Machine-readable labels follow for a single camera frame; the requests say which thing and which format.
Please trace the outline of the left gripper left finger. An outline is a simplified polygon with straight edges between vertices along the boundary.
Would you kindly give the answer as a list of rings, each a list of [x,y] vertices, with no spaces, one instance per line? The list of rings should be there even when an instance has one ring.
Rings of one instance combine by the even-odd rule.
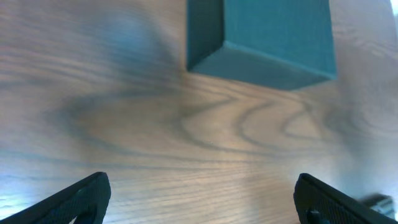
[[[102,224],[111,187],[105,172],[95,172],[41,202],[11,215],[1,224]]]

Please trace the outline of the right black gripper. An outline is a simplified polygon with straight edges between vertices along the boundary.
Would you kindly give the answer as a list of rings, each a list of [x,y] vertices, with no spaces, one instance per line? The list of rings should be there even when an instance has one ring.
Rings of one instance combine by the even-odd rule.
[[[374,210],[386,217],[396,217],[395,205],[391,196],[383,194],[373,194],[363,198],[361,202],[365,206],[369,207],[371,210]]]

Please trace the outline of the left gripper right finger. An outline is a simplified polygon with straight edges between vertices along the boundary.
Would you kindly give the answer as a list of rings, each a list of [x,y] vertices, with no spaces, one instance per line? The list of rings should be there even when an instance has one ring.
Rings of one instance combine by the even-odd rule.
[[[373,210],[308,173],[298,177],[294,203],[301,224],[397,224],[386,215],[393,209]]]

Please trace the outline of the dark green box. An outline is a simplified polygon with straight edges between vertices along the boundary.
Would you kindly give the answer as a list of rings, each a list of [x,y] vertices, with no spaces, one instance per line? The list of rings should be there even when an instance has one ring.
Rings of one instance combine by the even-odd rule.
[[[186,68],[279,90],[334,80],[329,0],[188,0]]]

